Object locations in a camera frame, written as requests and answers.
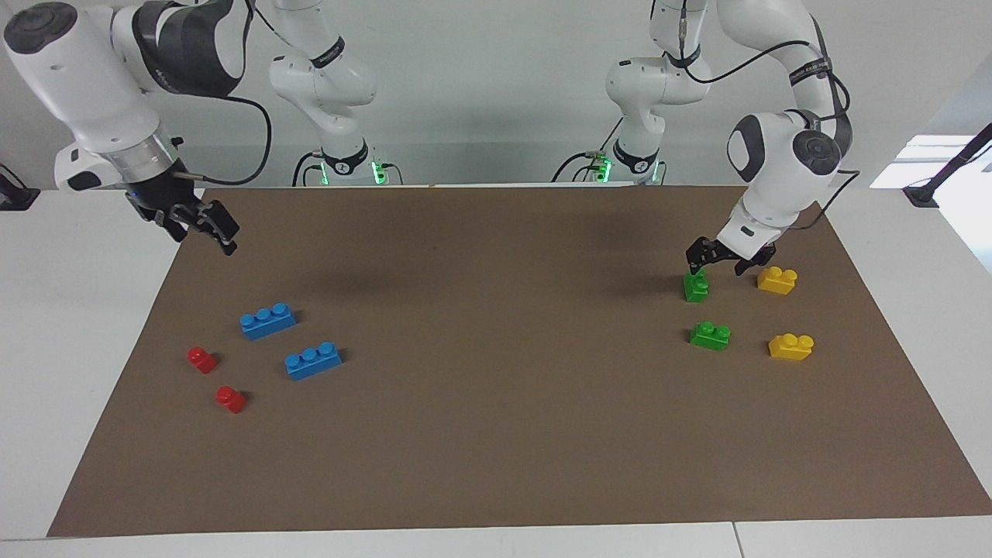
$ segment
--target blue block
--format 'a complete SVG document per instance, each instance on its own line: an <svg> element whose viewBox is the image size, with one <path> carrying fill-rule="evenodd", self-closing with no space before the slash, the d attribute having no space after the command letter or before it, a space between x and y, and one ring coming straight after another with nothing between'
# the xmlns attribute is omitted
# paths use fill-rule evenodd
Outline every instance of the blue block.
<svg viewBox="0 0 992 558"><path fill-rule="evenodd" d="M293 311L290 310L289 305L283 303L273 306L272 310L263 308L254 315L245 314L241 317L241 331L252 341L281 332L296 324L297 319L293 317Z"/></svg>
<svg viewBox="0 0 992 558"><path fill-rule="evenodd" d="M301 380L341 364L337 347L331 342L323 342L316 349L306 349L300 354L286 357L286 373L292 380Z"/></svg>

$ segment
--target white tabletop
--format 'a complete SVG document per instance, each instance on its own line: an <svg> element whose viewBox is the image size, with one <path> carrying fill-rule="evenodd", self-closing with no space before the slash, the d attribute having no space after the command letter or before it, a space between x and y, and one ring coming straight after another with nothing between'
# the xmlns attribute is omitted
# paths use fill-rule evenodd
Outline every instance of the white tabletop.
<svg viewBox="0 0 992 558"><path fill-rule="evenodd" d="M992 276L901 192L852 190L829 218L988 490ZM992 556L992 517L31 540L48 531L177 246L120 192L44 193L0 213L0 239L0 556Z"/></svg>

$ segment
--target building block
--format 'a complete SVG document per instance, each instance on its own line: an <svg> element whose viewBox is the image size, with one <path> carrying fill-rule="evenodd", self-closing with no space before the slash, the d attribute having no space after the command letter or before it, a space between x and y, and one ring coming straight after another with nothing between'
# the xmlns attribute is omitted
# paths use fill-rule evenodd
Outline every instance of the building block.
<svg viewBox="0 0 992 558"><path fill-rule="evenodd" d="M691 271L686 271L682 277L682 286L685 288L686 302L702 302L709 296L709 281L706 280L706 270L699 269L695 275Z"/></svg>
<svg viewBox="0 0 992 558"><path fill-rule="evenodd" d="M793 334L775 336L768 343L768 352L772 358L788 360L803 360L812 354L813 340L810 336L796 337Z"/></svg>
<svg viewBox="0 0 992 558"><path fill-rule="evenodd" d="M796 280L800 274L792 269L782 270L781 267L769 267L758 274L758 288L770 293L788 295L796 288Z"/></svg>
<svg viewBox="0 0 992 558"><path fill-rule="evenodd" d="M194 347L186 353L186 360L204 374L217 366L217 359L203 347Z"/></svg>
<svg viewBox="0 0 992 558"><path fill-rule="evenodd" d="M291 380L301 380L339 364L341 356L331 342L323 342L316 349L306 349L300 354L290 354L285 360L286 373Z"/></svg>
<svg viewBox="0 0 992 558"><path fill-rule="evenodd" d="M234 414L240 413L241 409L245 406L245 402L248 400L240 391L229 385L218 389L214 399Z"/></svg>
<svg viewBox="0 0 992 558"><path fill-rule="evenodd" d="M730 343L730 328L714 327L710 322L700 322L692 330L689 342L697 347L713 350L724 350Z"/></svg>
<svg viewBox="0 0 992 558"><path fill-rule="evenodd" d="M281 332L297 324L289 305L279 303L272 310L263 308L254 315L245 314L241 317L241 331L245 337L257 341L275 332Z"/></svg>

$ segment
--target red cylindrical block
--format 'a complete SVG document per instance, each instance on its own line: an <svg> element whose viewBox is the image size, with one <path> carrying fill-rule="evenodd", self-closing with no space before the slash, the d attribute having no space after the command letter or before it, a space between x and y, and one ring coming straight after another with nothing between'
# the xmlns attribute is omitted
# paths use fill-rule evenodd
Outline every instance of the red cylindrical block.
<svg viewBox="0 0 992 558"><path fill-rule="evenodd" d="M194 347L186 353L186 360L196 366L196 369L204 374L210 372L217 366L217 359L207 352L203 347Z"/></svg>
<svg viewBox="0 0 992 558"><path fill-rule="evenodd" d="M227 407L227 410L232 413L240 413L247 401L240 391L229 385L225 385L217 390L216 400L221 405Z"/></svg>

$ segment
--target yellow block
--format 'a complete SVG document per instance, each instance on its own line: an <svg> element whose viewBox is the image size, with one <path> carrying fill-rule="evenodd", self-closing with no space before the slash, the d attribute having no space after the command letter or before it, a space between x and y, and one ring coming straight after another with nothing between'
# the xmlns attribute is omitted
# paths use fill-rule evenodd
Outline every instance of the yellow block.
<svg viewBox="0 0 992 558"><path fill-rule="evenodd" d="M769 267L758 274L758 288L763 291L788 295L796 288L796 280L800 274L792 269L782 270L781 267Z"/></svg>
<svg viewBox="0 0 992 558"><path fill-rule="evenodd" d="M775 336L768 343L768 351L772 358L785 358L788 360L803 360L812 354L812 337L793 334Z"/></svg>

